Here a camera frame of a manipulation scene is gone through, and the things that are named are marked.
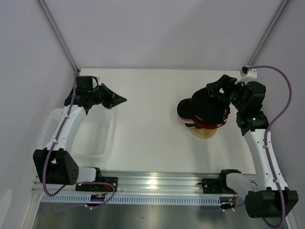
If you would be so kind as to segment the black baseball cap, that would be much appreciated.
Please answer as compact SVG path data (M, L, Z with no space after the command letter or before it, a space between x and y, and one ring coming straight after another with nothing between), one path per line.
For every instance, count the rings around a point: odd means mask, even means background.
M217 98L210 97L207 88L196 91L191 98L183 99L177 106L178 116L185 119L192 119L193 112L197 109L203 109L203 107L216 106L216 107L229 107L229 103L222 102Z

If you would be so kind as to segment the red baseball cap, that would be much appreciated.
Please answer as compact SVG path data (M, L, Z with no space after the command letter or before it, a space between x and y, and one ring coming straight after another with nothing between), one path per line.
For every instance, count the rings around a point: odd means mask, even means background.
M217 129L227 123L230 107L208 107L193 112L193 122L199 129Z

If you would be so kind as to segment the dark green baseball cap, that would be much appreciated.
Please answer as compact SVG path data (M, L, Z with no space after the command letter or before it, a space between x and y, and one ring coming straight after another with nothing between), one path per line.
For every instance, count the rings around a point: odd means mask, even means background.
M202 129L201 127L199 127L199 126L197 126L195 124L185 123L185 126L188 127L188 128Z

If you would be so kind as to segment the lavender baseball cap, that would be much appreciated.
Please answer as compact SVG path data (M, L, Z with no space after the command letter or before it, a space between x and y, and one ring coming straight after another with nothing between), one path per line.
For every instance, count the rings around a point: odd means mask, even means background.
M185 124L194 124L192 119L185 119L179 116L179 120Z

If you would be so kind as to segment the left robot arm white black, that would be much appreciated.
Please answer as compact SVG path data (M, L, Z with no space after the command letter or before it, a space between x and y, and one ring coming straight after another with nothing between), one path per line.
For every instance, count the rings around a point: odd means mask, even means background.
M98 176L98 169L78 166L71 155L77 132L90 109L96 105L112 109L127 101L103 83L94 85L97 82L95 76L75 75L64 108L50 113L41 134L41 144L33 153L36 171L44 187L47 184L86 183L92 191L102 188L103 179Z

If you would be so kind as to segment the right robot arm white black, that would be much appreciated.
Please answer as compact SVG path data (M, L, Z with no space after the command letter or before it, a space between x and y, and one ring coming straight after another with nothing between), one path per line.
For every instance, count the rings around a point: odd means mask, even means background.
M218 189L224 193L235 191L244 200L251 218L284 219L298 202L298 194L289 189L275 158L269 122L261 110L266 87L228 75L206 87L210 97L230 102L237 109L236 123L248 144L256 172L256 182L252 183L238 170L222 170Z

